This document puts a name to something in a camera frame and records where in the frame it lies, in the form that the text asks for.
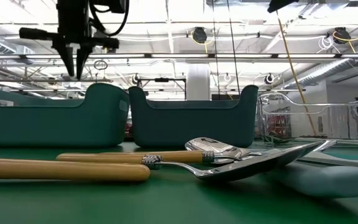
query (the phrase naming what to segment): teal plastic bin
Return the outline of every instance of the teal plastic bin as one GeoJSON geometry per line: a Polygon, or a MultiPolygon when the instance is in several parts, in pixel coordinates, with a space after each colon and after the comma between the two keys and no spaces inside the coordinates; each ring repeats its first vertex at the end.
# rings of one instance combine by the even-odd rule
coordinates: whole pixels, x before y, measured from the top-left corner
{"type": "Polygon", "coordinates": [[[238,147],[254,140],[258,87],[246,86],[240,100],[150,101],[139,87],[129,88],[132,130],[141,147],[184,147],[207,137],[238,147]]]}
{"type": "Polygon", "coordinates": [[[129,95],[95,83],[84,100],[0,91],[0,147],[109,147],[122,143],[129,95]]]}

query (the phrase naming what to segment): metal ferrule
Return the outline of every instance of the metal ferrule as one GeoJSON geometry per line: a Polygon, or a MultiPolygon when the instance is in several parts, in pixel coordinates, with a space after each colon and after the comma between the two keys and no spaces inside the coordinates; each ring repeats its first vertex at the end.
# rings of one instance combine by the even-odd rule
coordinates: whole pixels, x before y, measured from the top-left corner
{"type": "Polygon", "coordinates": [[[149,169],[157,170],[160,168],[158,165],[162,161],[161,156],[158,155],[145,155],[142,159],[142,164],[147,166],[149,169]]]}
{"type": "Polygon", "coordinates": [[[214,162],[215,156],[214,152],[204,151],[203,152],[203,162],[214,162]]]}

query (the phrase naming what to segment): green table surface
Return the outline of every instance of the green table surface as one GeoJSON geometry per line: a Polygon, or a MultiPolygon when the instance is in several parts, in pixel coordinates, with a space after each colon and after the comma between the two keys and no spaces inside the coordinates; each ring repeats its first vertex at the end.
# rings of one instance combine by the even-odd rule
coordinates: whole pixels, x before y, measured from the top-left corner
{"type": "MultiPolygon", "coordinates": [[[[136,150],[129,142],[112,149],[16,148],[0,149],[0,158],[136,150]]],[[[139,184],[0,180],[0,223],[358,223],[358,198],[306,197],[263,175],[211,185],[163,167],[139,184]]]]}

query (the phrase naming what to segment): ceiling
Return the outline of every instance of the ceiling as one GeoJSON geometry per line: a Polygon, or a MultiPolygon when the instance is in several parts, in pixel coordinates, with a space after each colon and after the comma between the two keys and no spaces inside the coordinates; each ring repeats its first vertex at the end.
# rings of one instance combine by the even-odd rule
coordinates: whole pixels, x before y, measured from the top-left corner
{"type": "MultiPolygon", "coordinates": [[[[358,37],[358,7],[345,7],[348,1],[339,1],[336,7],[318,5],[313,10],[307,11],[303,19],[298,19],[300,13],[307,5],[305,2],[294,3],[279,11],[280,18],[285,27],[288,49],[291,53],[315,54],[316,52],[336,53],[334,47],[340,52],[349,50],[347,44],[333,44],[326,50],[322,50],[321,42],[324,36],[334,31],[335,27],[345,27],[351,33],[352,38],[358,37]]],[[[117,53],[165,53],[165,54],[204,54],[204,53],[285,53],[283,41],[274,37],[280,33],[276,13],[269,14],[267,5],[269,1],[249,1],[244,4],[230,5],[230,13],[227,4],[217,5],[214,11],[203,0],[131,0],[129,17],[122,32],[115,36],[120,39],[120,47],[117,53]],[[196,44],[191,38],[191,31],[195,27],[204,27],[209,44],[196,44]]],[[[51,48],[51,42],[42,40],[20,39],[18,36],[21,27],[31,27],[57,31],[56,0],[0,0],[0,38],[12,44],[24,45],[35,54],[57,54],[51,48]]],[[[116,30],[123,16],[120,14],[105,13],[99,18],[105,26],[116,30]]],[[[125,60],[107,60],[109,66],[106,70],[97,72],[90,66],[83,72],[85,79],[104,77],[112,80],[113,84],[128,88],[132,85],[134,74],[142,78],[183,78],[188,72],[191,61],[176,60],[131,60],[128,64],[125,60]]],[[[67,74],[64,66],[54,67],[59,60],[36,60],[33,65],[25,65],[15,61],[0,61],[0,66],[23,75],[27,67],[27,73],[31,78],[44,79],[48,77],[61,78],[67,74]]],[[[208,62],[211,74],[217,75],[216,61],[208,62]]],[[[296,63],[296,71],[302,72],[315,63],[296,63]]],[[[266,74],[272,73],[282,77],[280,82],[291,79],[290,64],[287,62],[222,62],[218,60],[220,85],[227,86],[231,83],[234,88],[236,82],[232,82],[238,71],[239,86],[250,84],[262,88],[266,74]]],[[[91,83],[81,83],[86,88],[91,83]]],[[[165,91],[150,93],[150,97],[157,98],[183,98],[179,84],[149,83],[148,88],[176,88],[178,91],[165,91]]],[[[211,79],[211,86],[216,84],[211,79]]]]}

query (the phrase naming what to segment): wooden handle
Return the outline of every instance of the wooden handle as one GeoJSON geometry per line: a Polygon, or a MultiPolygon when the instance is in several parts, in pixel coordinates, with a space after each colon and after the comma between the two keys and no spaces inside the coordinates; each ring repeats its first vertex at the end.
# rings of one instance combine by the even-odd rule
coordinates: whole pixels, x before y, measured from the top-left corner
{"type": "Polygon", "coordinates": [[[165,152],[102,152],[106,155],[159,155],[163,161],[182,163],[202,163],[203,152],[201,151],[165,151],[165,152]]]}
{"type": "Polygon", "coordinates": [[[135,182],[149,178],[143,165],[0,159],[0,179],[135,182]]]}
{"type": "Polygon", "coordinates": [[[202,163],[201,151],[173,152],[105,152],[100,154],[63,153],[56,157],[59,161],[76,162],[113,162],[141,164],[145,155],[159,155],[163,161],[202,163]]]}

